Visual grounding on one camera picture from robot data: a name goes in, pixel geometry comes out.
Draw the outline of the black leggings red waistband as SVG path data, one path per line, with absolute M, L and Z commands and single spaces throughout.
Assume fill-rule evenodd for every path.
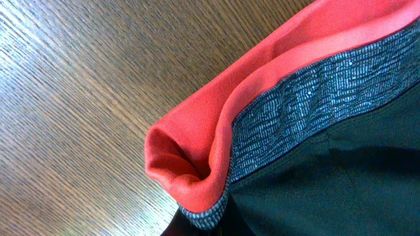
M 418 235 L 419 2 L 315 1 L 155 123 L 166 235 Z

